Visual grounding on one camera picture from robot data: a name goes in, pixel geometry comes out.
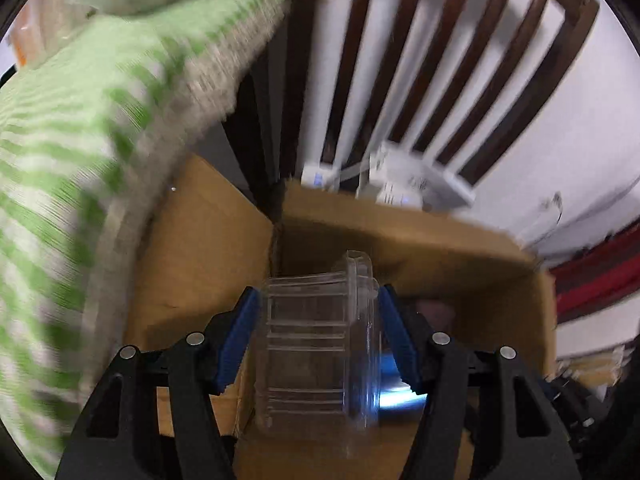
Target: metal screw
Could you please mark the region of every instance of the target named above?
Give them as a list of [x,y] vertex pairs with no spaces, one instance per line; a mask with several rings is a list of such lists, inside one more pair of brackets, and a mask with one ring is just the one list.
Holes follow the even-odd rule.
[[451,338],[444,332],[436,332],[431,336],[431,339],[436,345],[448,345],[451,341]]
[[192,332],[187,336],[187,343],[191,346],[198,346],[204,341],[204,334],[200,332]]
[[516,357],[516,351],[510,346],[503,346],[500,348],[500,355],[505,359],[513,359]]
[[122,357],[123,359],[131,359],[135,354],[135,346],[125,346],[122,350],[120,350],[120,357]]

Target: green and white fabric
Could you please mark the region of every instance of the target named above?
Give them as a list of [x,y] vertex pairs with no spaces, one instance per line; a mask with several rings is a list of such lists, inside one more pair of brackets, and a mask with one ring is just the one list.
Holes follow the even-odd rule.
[[45,478],[120,345],[145,222],[286,0],[95,16],[0,91],[0,418]]

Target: blue light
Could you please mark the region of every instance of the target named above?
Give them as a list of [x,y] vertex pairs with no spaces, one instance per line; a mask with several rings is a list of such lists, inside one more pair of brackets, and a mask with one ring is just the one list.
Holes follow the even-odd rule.
[[409,387],[393,388],[380,392],[380,410],[393,408],[414,408],[426,402],[427,394],[416,395]]

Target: red fabric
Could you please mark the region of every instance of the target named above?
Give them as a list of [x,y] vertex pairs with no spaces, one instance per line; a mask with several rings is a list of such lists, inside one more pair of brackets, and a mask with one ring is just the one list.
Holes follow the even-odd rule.
[[623,298],[638,288],[640,288],[640,255],[622,262],[590,282],[558,294],[556,296],[558,314],[584,306],[586,303],[601,303],[607,298]]
[[640,223],[551,273],[559,322],[596,312],[640,290]]

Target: wooden chair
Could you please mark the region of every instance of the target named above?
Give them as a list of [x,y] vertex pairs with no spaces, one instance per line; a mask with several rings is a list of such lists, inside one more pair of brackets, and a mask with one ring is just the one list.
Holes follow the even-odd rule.
[[[378,67],[373,90],[360,122],[356,139],[346,166],[359,163],[366,153],[372,133],[380,119],[385,99],[398,69],[409,30],[419,0],[400,0],[392,31],[386,39],[386,51]],[[402,109],[390,129],[388,138],[400,142],[414,118],[420,103],[430,88],[433,77],[442,60],[444,51],[452,37],[453,29],[462,13],[466,0],[445,0],[442,14],[422,60],[420,70],[402,104]],[[446,166],[453,156],[469,140],[478,124],[487,115],[505,85],[511,78],[540,24],[548,0],[531,0],[529,7],[511,38],[510,44],[494,74],[472,105],[457,131],[449,137],[435,160]],[[484,143],[458,171],[471,186],[492,168],[526,129],[536,114],[545,105],[562,80],[582,47],[598,12],[596,0],[555,0],[564,10],[562,23],[550,48],[525,85],[510,110],[498,122]],[[314,13],[318,0],[292,0],[287,37],[286,81],[282,110],[282,132],[280,137],[280,176],[293,176],[296,171],[296,153],[303,113],[307,82]],[[335,84],[334,97],[328,120],[324,150],[321,161],[334,163],[338,136],[342,127],[348,96],[363,31],[369,12],[370,0],[352,0],[342,55]],[[429,147],[444,121],[450,115],[460,95],[494,33],[508,0],[487,0],[472,40],[462,57],[444,94],[436,104],[431,117],[420,133],[413,149],[424,152]]]
[[277,177],[272,162],[270,110],[260,106],[268,99],[268,95],[259,91],[261,89],[257,88],[256,79],[268,79],[266,50],[258,56],[251,70],[240,82],[236,110],[223,121],[222,127],[249,185],[255,205],[267,212],[270,209],[271,189]]

